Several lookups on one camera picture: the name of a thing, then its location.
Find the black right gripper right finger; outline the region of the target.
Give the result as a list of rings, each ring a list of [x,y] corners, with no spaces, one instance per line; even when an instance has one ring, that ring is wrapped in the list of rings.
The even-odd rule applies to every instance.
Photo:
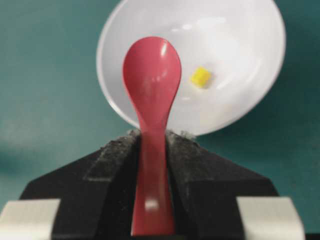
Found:
[[[271,180],[196,142],[166,132],[176,232],[189,240],[243,240],[237,196],[278,196]]]

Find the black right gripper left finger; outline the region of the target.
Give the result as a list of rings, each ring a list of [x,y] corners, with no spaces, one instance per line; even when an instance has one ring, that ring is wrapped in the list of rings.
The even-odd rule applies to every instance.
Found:
[[[30,181],[22,200],[59,199],[53,240],[129,240],[140,131]]]

